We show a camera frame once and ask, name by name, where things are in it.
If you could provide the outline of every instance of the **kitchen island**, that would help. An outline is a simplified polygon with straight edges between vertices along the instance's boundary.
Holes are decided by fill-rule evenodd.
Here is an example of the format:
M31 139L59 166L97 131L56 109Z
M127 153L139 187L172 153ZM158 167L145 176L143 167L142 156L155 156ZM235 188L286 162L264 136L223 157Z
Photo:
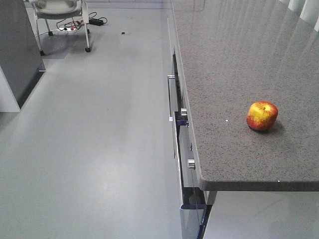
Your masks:
M276 0L172 0L203 191L319 191L319 33ZM279 109L267 132L250 105Z

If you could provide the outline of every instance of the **oven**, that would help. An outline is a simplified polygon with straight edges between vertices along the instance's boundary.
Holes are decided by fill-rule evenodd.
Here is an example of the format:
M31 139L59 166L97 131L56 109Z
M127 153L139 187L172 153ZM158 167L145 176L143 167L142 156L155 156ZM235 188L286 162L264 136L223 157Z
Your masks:
M188 133L187 108L178 76L176 55L173 54L172 75L167 76L169 120L172 122L174 158L176 160L180 217L183 239L203 238L212 205L205 199L205 192L198 187L192 142Z

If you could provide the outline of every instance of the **apple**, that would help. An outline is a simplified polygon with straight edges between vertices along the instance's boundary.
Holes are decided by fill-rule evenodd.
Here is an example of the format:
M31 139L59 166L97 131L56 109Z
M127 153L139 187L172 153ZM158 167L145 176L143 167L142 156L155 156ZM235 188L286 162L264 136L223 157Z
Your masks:
M274 125L277 115L278 109L273 103L258 101L251 105L246 121L250 128L264 131Z

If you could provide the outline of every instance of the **stainless steel handle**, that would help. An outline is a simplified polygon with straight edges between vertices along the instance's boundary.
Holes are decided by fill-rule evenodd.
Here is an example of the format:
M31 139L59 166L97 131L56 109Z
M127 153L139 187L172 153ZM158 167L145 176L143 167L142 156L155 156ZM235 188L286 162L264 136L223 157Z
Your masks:
M195 168L195 160L194 159L189 159L187 161L187 167L188 168Z

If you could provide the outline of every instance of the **chair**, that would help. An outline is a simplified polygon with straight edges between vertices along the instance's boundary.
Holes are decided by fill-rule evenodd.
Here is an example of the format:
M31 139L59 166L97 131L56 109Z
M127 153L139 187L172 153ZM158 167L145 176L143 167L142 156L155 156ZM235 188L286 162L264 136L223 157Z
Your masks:
M53 33L49 28L48 19L59 20L67 19L76 16L83 18L83 23L85 27L86 35L86 52L90 52L90 43L89 43L89 29L87 24L89 23L89 13L88 6L85 0L29 0L34 9L34 20L36 23L36 35L37 35L37 44L41 56L44 55L44 52L41 47L41 41L39 36L39 27L38 20L40 18L45 20L46 26L48 28L49 36L52 36Z

